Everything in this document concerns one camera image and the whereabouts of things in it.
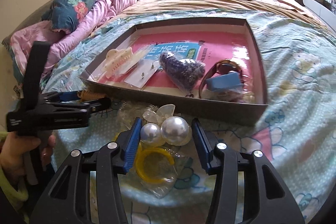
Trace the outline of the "left hand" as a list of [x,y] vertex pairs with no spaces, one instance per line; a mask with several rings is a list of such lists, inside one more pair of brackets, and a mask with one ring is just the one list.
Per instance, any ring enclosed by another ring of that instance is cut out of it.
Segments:
[[18,136],[16,132],[9,132],[1,150],[1,168],[15,188],[19,179],[25,175],[26,170],[23,155],[38,148],[41,140],[32,136]]

